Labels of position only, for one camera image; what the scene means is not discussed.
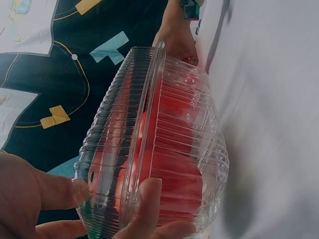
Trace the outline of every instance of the ridged plastic rim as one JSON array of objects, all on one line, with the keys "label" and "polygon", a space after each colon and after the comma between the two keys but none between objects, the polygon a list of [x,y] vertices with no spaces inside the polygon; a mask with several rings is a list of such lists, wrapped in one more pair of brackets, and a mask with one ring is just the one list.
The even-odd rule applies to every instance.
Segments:
[{"label": "ridged plastic rim", "polygon": [[[132,184],[132,191],[131,191],[132,194],[129,195],[128,192],[129,192],[129,185],[131,183],[130,180],[132,179],[133,159],[134,159],[135,150],[136,150],[137,137],[140,130],[141,121],[142,121],[142,113],[143,113],[145,104],[147,102],[151,103],[153,101],[154,92],[155,92],[155,83],[157,81],[157,77],[161,69],[162,63],[164,62],[164,59],[165,59],[165,52],[163,51],[163,47],[164,47],[164,42],[160,40],[155,47],[155,51],[149,65],[148,73],[145,78],[145,84],[144,84],[142,95],[141,95],[141,101],[140,101],[140,105],[139,105],[139,109],[137,113],[137,120],[135,122],[134,133],[133,133],[133,137],[131,141],[132,147],[130,148],[130,152],[129,152],[129,156],[127,160],[127,167],[125,170],[122,193],[121,193],[120,216],[119,216],[120,229],[124,228],[129,222],[129,218],[127,218],[128,213],[126,212],[127,211],[130,212],[131,207],[136,206],[136,205],[130,205],[130,203],[131,202],[137,203],[139,200],[138,186],[139,186],[139,178],[140,178],[140,173],[141,173],[141,168],[143,163],[144,151],[141,150],[141,153],[139,155],[139,158],[137,161],[136,177],[135,177],[136,180]],[[146,121],[144,126],[145,135],[147,135],[148,125],[151,118],[151,106],[152,104],[148,104],[146,109],[147,116],[146,116]],[[145,147],[145,142],[146,142],[146,137],[143,137],[142,143],[141,143],[141,149]]]}]

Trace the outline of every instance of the yellow shape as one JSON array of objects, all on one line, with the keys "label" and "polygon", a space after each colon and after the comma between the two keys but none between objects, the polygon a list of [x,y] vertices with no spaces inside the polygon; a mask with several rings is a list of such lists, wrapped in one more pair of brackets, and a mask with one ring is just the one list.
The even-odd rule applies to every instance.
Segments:
[{"label": "yellow shape", "polygon": [[78,12],[83,15],[88,10],[90,10],[92,7],[94,7],[96,4],[101,2],[102,0],[82,0],[78,4],[75,5],[75,8],[78,10]]},{"label": "yellow shape", "polygon": [[40,120],[41,125],[44,129],[50,128],[57,124],[61,124],[71,120],[61,105],[52,107],[49,110],[52,116],[45,117]]}]

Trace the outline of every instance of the fingernail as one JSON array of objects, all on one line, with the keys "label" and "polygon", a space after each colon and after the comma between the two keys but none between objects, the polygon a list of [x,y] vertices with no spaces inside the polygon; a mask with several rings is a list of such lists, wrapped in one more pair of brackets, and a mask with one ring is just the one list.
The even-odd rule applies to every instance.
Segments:
[{"label": "fingernail", "polygon": [[157,178],[159,181],[160,181],[160,190],[161,190],[161,188],[162,188],[162,184],[163,184],[163,181],[162,181],[162,179],[161,178]]}]

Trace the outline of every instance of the teal shape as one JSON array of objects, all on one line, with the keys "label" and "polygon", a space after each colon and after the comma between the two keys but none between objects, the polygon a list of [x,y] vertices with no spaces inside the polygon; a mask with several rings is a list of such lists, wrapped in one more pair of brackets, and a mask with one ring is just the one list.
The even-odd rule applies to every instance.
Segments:
[{"label": "teal shape", "polygon": [[117,65],[124,60],[124,56],[118,51],[118,49],[127,42],[129,42],[128,37],[123,31],[121,31],[119,34],[93,50],[90,55],[94,58],[96,63],[99,63],[108,56],[114,65]]},{"label": "teal shape", "polygon": [[74,177],[74,169],[73,165],[79,160],[80,156],[72,158],[65,163],[60,164],[59,166],[51,169],[48,171],[49,174],[56,175],[56,176],[64,176],[68,178]]}]

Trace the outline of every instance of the wrist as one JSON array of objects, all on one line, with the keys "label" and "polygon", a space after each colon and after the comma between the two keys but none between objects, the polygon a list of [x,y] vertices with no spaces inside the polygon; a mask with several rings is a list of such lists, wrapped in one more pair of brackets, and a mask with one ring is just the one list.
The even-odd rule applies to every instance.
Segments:
[{"label": "wrist", "polygon": [[184,19],[184,8],[180,6],[180,0],[168,0],[162,25],[190,25],[190,20]]}]

